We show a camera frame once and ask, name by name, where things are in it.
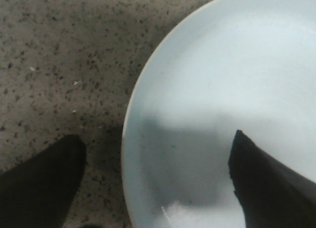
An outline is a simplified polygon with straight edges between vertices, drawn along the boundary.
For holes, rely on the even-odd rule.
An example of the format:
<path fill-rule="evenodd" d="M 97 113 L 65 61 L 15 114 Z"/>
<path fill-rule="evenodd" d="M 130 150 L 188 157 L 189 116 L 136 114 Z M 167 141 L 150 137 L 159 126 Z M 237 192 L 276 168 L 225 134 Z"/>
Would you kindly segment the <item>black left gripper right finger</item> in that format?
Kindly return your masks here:
<path fill-rule="evenodd" d="M 237 130 L 228 161 L 248 228 L 314 228 L 316 184 Z"/>

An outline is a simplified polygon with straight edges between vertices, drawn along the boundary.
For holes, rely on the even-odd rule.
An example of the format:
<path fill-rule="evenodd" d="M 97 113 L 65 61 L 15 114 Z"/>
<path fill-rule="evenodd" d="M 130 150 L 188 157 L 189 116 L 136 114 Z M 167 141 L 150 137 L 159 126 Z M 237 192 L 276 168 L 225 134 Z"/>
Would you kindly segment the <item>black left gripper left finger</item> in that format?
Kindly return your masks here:
<path fill-rule="evenodd" d="M 2 228 L 60 228 L 82 181 L 86 145 L 66 135 L 0 176 Z"/>

